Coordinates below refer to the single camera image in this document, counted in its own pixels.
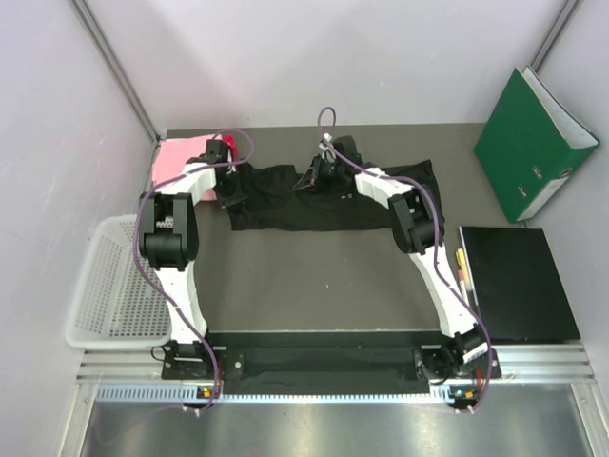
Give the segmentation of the black printed t shirt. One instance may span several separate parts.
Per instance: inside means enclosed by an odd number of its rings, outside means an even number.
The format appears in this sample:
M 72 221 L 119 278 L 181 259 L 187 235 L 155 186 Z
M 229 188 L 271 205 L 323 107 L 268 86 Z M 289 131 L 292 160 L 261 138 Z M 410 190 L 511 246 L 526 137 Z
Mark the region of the black printed t shirt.
M 243 202 L 227 209 L 231 228 L 287 231 L 374 230 L 390 227 L 389 212 L 360 195 L 354 184 L 321 191 L 294 191 L 301 174 L 292 165 L 238 168 Z

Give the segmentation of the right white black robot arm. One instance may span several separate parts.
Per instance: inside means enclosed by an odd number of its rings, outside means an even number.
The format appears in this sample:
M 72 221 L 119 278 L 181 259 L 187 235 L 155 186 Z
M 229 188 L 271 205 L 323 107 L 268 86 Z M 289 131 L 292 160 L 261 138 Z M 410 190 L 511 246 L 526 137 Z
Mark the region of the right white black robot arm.
M 443 240 L 443 217 L 432 191 L 407 176 L 392 176 L 367 165 L 351 136 L 332 138 L 324 133 L 317 153 L 294 189 L 320 190 L 339 181 L 355 187 L 359 195 L 388 211 L 389 225 L 398 249 L 417 267 L 448 341 L 441 344 L 435 368 L 421 355 L 417 370 L 431 385 L 463 377 L 474 370 L 489 351 L 489 338 L 476 312 L 458 291 Z

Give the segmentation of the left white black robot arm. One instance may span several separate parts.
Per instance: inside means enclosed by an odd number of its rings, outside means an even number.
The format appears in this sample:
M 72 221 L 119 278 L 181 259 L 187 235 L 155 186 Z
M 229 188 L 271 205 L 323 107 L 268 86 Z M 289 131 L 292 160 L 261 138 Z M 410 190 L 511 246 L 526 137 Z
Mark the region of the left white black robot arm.
M 218 135 L 182 171 L 143 193 L 136 215 L 133 258 L 144 279 L 167 301 L 170 336 L 161 345 L 164 380 L 218 380 L 194 279 L 199 251 L 195 205 L 211 191 L 223 209 L 244 202 L 235 148 Z

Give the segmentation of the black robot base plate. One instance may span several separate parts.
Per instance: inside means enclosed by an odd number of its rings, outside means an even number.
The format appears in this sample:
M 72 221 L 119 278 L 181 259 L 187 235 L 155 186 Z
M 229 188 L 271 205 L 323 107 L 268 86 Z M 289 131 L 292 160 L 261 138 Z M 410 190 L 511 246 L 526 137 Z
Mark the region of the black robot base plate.
M 464 364 L 436 330 L 210 332 L 213 351 L 168 342 L 165 380 L 219 380 L 224 395 L 424 393 L 431 381 L 501 378 L 495 352 Z

